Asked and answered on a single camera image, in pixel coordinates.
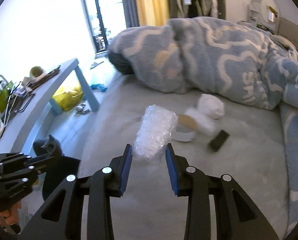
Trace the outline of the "white tissue wad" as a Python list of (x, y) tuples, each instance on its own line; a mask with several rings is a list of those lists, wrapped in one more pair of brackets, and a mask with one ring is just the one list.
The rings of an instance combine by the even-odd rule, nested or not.
[(201, 94), (196, 107), (190, 107), (184, 115), (188, 116), (194, 130), (211, 136), (217, 131), (217, 120), (225, 114), (225, 104), (216, 96)]

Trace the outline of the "bubble wrap bundle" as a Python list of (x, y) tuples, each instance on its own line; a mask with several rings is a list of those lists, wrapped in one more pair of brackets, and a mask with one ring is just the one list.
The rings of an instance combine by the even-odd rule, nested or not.
[(148, 106), (133, 142), (133, 155), (136, 159), (159, 163), (177, 125), (178, 116), (173, 111), (158, 105)]

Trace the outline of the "black trash bin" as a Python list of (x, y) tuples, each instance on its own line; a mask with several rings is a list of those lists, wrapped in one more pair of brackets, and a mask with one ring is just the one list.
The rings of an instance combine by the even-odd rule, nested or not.
[(77, 175), (79, 165), (79, 159), (61, 156), (58, 161), (46, 172), (42, 186), (43, 200), (46, 200), (68, 175)]

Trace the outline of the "light blue side table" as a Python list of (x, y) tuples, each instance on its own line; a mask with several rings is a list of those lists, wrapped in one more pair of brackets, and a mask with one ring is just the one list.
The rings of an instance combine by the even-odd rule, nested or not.
[(78, 59), (71, 59), (60, 65), (59, 74), (35, 89), (35, 96), (23, 113), (18, 113), (8, 123), (0, 139), (0, 153), (20, 152), (38, 117), (52, 99), (53, 94), (71, 72), (75, 72), (88, 104), (93, 112), (99, 109), (99, 102), (90, 89), (80, 67)]

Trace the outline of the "grey cat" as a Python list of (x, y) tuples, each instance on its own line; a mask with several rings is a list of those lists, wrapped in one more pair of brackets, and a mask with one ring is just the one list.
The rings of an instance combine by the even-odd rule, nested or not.
[(50, 154), (55, 158), (63, 156), (60, 142), (52, 135), (49, 135), (46, 139), (39, 139), (33, 142), (33, 150), (38, 157), (45, 154)]

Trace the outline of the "bed with grey sheet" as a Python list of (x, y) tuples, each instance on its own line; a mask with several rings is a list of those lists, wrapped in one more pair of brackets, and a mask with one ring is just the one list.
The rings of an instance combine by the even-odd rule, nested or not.
[[(116, 74), (88, 125), (79, 175), (94, 174), (134, 142), (146, 107), (158, 105), (182, 114), (197, 103), (199, 90), (164, 94), (145, 87), (135, 76)], [(218, 152), (209, 137), (172, 143), (176, 154), (207, 175), (230, 174), (268, 219), (279, 238), (288, 223), (288, 175), (279, 109), (267, 111), (224, 100), (218, 121), (229, 138)], [(110, 201), (116, 239), (183, 239), (188, 200), (176, 197), (165, 161), (133, 160), (127, 189)]]

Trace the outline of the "black phone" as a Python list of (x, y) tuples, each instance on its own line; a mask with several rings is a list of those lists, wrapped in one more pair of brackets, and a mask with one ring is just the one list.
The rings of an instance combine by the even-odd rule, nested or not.
[(230, 134), (225, 130), (221, 129), (217, 133), (217, 135), (209, 142), (208, 147), (213, 152), (218, 152), (229, 137), (230, 137)]

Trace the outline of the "green gift bag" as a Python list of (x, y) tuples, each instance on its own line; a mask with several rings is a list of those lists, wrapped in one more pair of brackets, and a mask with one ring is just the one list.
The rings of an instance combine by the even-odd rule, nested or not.
[(11, 93), (14, 83), (7, 81), (3, 75), (0, 75), (0, 113), (2, 113), (7, 106), (7, 100)]

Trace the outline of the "yellow plastic bag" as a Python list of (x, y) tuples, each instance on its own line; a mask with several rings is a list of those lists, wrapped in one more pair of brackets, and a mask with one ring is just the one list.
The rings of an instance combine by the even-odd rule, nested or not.
[(53, 100), (58, 104), (62, 111), (69, 111), (83, 99), (84, 93), (81, 86), (73, 88), (60, 86), (53, 94)]

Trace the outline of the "green slipper far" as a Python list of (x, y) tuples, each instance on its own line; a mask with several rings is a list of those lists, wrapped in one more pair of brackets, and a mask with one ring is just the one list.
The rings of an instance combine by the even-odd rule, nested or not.
[(31, 79), (36, 79), (37, 77), (40, 77), (42, 74), (44, 74), (44, 69), (40, 66), (34, 66), (30, 69), (29, 77)]

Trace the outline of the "blue cat toy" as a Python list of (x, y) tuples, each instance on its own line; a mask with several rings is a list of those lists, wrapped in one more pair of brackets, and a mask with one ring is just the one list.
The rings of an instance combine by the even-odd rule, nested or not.
[(89, 87), (91, 90), (98, 90), (99, 92), (102, 92), (102, 93), (106, 92), (108, 89), (107, 86), (101, 83), (91, 84)]

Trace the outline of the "blue patterned fleece blanket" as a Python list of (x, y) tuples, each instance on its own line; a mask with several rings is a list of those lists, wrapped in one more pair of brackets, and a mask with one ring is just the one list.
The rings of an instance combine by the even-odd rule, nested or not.
[(122, 31), (108, 57), (146, 86), (183, 94), (192, 88), (234, 102), (280, 108), (289, 176), (288, 232), (298, 226), (298, 52), (283, 37), (212, 17), (174, 18), (162, 27)]

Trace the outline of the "beige headboard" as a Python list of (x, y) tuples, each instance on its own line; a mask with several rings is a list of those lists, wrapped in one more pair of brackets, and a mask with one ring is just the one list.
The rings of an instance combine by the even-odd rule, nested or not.
[(298, 25), (283, 17), (279, 19), (278, 35), (289, 40), (298, 51)]

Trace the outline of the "grey curtain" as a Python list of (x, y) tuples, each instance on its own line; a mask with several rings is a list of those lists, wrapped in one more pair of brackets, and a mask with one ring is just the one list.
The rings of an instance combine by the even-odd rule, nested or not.
[(139, 27), (137, 0), (122, 0), (127, 28)]

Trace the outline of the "yellow curtain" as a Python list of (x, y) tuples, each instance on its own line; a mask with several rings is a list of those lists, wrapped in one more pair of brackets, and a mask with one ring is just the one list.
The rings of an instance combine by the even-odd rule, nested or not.
[(169, 20), (168, 0), (137, 0), (137, 10), (141, 26), (163, 26)]

